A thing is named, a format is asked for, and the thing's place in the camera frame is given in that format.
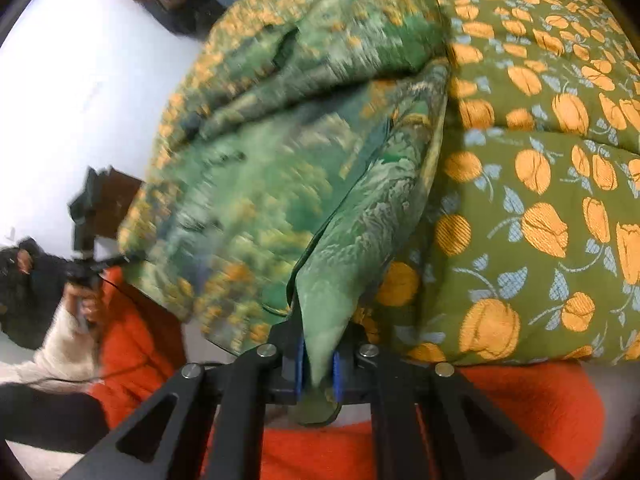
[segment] silver screw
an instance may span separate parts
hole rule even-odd
[[[258,346],[258,355],[260,357],[272,357],[276,355],[277,351],[276,345],[272,345],[271,343]]]
[[[189,363],[182,367],[182,376],[185,379],[195,379],[202,373],[202,367],[196,363]]]
[[[375,357],[379,353],[378,347],[369,343],[360,347],[360,355],[362,357]]]
[[[440,377],[451,377],[455,371],[456,370],[453,365],[450,365],[449,363],[436,364],[436,375]]]

